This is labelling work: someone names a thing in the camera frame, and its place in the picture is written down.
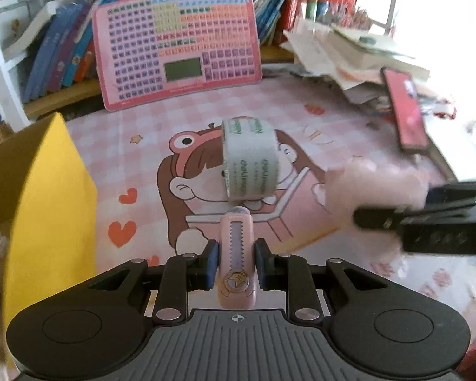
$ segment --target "desk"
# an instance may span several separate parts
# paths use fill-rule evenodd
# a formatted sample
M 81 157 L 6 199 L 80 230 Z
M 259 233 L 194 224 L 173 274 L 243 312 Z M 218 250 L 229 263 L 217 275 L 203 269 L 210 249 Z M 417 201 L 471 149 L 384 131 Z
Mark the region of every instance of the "desk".
M 268 78 L 257 85 L 194 93 L 116 113 L 103 110 L 68 122 L 98 189 L 99 271 L 131 258 L 162 264 L 175 248 L 178 253 L 200 252 L 207 239 L 218 239 L 216 222 L 230 207 L 222 182 L 220 142 L 209 142 L 201 150 L 198 159 L 204 162 L 191 156 L 185 178 L 174 181 L 171 163 L 176 156 L 169 140 L 183 132 L 218 130 L 222 119 L 235 116 L 270 121 L 279 130 L 284 154 L 285 180 L 275 197 L 247 203 L 256 220 L 256 237 L 266 237 L 274 252 L 297 252 L 312 264 L 345 258 L 451 305 L 476 329 L 473 258 L 402 257 L 381 243 L 364 245 L 355 235 L 337 230 L 324 196 L 314 188 L 324 183 L 326 170 L 358 156 L 402 167 L 410 162 L 399 153 L 389 123 L 379 121 L 378 130 L 369 128 L 369 119 L 337 92 L 294 77 Z M 429 160 L 422 160 L 420 167 L 433 182 L 443 181 Z M 189 299 L 191 307 L 219 308 L 215 290 L 191 294 Z M 282 293 L 260 291 L 255 307 L 277 308 L 284 302 Z

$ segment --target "masking tape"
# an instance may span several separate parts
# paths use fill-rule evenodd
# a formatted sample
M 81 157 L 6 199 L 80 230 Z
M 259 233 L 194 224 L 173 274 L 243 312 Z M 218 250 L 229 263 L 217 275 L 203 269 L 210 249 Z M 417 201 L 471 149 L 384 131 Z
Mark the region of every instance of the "masking tape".
M 279 177 L 278 141 L 273 126 L 259 119 L 224 120 L 222 148 L 230 201 L 273 195 Z

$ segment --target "metal screw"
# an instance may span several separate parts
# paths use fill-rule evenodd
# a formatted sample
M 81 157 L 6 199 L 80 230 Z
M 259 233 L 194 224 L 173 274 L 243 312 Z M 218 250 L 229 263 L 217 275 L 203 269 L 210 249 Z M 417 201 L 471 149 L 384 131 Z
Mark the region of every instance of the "metal screw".
M 178 319 L 182 313 L 175 308 L 163 308 L 157 311 L 157 318 L 163 321 L 172 321 Z
M 304 321 L 313 321 L 319 318 L 319 312 L 313 308 L 301 308 L 295 312 L 295 315 L 298 319 L 303 319 Z

